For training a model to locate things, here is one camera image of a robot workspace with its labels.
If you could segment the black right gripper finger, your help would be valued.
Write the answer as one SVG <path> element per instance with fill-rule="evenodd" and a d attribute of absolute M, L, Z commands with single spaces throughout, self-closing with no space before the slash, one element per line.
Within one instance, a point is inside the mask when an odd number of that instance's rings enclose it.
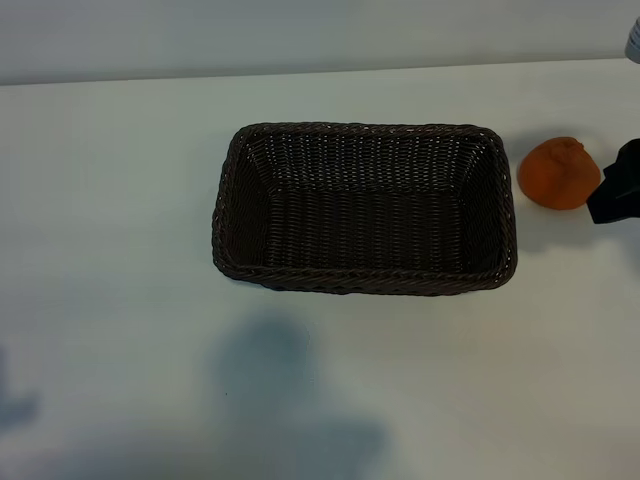
<path fill-rule="evenodd" d="M 587 199 L 595 224 L 639 217 L 639 182 L 631 177 L 606 177 Z"/>
<path fill-rule="evenodd" d="M 606 179 L 639 178 L 640 140 L 633 139 L 624 144 L 618 151 L 613 164 L 604 169 Z"/>

